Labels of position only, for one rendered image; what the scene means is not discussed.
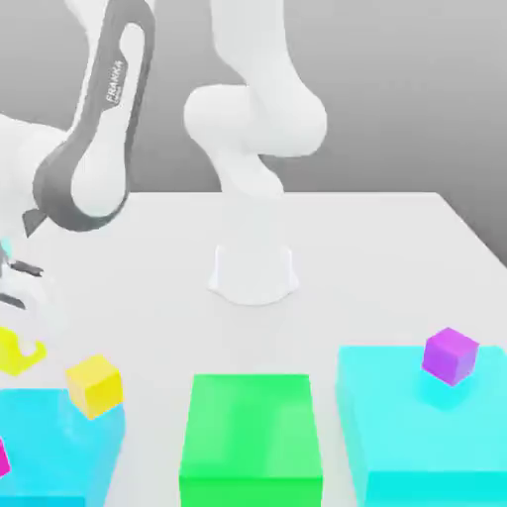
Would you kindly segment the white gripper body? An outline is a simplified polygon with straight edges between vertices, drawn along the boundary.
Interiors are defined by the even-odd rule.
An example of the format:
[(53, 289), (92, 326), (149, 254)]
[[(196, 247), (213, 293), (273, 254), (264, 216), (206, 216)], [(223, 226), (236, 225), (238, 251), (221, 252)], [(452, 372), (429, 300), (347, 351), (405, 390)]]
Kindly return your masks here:
[(27, 273), (0, 277), (0, 326), (23, 340), (55, 340), (62, 324), (60, 301), (48, 279)]

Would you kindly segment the small bright yellow cube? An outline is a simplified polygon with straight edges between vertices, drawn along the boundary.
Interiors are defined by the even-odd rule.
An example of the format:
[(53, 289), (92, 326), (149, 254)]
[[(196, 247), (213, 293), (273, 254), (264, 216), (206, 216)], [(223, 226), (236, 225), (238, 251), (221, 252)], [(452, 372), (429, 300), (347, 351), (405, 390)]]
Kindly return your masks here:
[(11, 330), (0, 327), (0, 371), (17, 376), (28, 370), (47, 355), (47, 348), (41, 341), (35, 341), (35, 350), (24, 355), (20, 349), (19, 338)]

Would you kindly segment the small golden yellow cube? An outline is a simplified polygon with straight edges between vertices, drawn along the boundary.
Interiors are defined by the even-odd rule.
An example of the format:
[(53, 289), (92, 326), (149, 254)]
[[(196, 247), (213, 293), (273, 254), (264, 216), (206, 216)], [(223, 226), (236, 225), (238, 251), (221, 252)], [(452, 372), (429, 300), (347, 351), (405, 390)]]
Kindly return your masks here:
[(120, 371), (103, 355), (92, 355), (68, 368), (65, 379), (70, 400), (88, 420), (124, 400)]

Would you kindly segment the small purple cube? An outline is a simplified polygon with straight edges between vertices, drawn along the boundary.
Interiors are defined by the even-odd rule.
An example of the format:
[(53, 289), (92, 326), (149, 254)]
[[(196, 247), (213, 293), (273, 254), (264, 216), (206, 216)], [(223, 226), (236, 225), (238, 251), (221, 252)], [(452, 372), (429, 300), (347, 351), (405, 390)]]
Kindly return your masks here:
[(472, 373), (478, 349), (475, 340), (445, 328), (426, 341), (421, 367), (445, 384), (456, 386)]

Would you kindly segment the large blue box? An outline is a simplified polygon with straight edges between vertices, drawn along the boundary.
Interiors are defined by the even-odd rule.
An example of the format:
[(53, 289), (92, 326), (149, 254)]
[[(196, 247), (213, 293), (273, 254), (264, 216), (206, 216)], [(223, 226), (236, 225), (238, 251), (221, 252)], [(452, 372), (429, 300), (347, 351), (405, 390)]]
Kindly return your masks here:
[(89, 420), (64, 389), (0, 389), (0, 507), (105, 507), (125, 427), (121, 404)]

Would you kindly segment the large green box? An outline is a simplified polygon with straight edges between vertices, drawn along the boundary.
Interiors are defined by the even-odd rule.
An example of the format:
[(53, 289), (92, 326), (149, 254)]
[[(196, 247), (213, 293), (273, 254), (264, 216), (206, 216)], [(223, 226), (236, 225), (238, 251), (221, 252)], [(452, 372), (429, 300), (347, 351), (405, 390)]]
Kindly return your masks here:
[(308, 375), (194, 376), (180, 507), (322, 507), (323, 485)]

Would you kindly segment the large cyan box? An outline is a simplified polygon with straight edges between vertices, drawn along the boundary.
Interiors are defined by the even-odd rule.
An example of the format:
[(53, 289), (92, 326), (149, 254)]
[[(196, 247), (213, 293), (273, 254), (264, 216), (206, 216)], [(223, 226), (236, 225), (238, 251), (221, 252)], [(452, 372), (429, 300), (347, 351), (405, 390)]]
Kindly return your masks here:
[(507, 354), (450, 387), (420, 347), (341, 347), (336, 396), (355, 507), (507, 507)]

